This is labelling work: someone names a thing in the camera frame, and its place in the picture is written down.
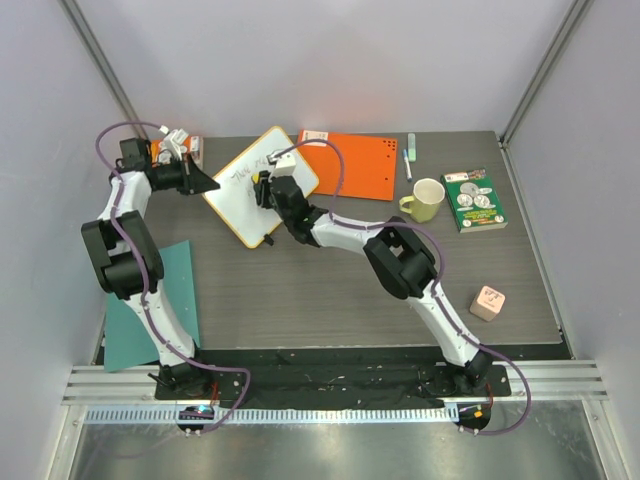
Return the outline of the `whiteboard with yellow frame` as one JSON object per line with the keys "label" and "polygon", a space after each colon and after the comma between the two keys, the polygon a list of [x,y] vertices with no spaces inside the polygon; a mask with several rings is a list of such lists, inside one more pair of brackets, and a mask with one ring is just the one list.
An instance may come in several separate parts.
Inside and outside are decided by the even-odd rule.
{"label": "whiteboard with yellow frame", "polygon": [[285,150],[293,142],[279,126],[267,132],[223,167],[213,179],[217,190],[204,194],[211,208],[249,249],[258,247],[281,223],[273,211],[258,206],[252,176],[274,169],[267,156]]}

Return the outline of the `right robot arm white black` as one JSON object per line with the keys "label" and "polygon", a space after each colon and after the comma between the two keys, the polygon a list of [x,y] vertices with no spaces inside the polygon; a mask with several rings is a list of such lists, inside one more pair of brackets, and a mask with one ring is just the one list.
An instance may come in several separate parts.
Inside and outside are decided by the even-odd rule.
{"label": "right robot arm white black", "polygon": [[412,225],[398,217],[375,224],[333,216],[311,204],[291,176],[252,176],[256,203],[274,211],[296,241],[337,248],[368,260],[383,289],[407,302],[437,340],[457,391],[472,395],[488,381],[493,357],[447,299],[436,258]]}

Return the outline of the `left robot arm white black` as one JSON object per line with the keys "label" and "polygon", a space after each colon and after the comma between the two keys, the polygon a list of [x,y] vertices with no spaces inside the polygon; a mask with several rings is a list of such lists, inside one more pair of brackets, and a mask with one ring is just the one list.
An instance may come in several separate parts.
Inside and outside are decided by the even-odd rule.
{"label": "left robot arm white black", "polygon": [[158,351],[160,369],[152,379],[171,393],[200,399],[210,393],[213,375],[193,364],[199,349],[164,291],[164,264],[144,221],[156,191],[196,195],[220,188],[194,161],[199,147],[193,140],[174,130],[158,142],[121,141],[107,204],[82,225],[81,235],[101,288],[135,313]]}

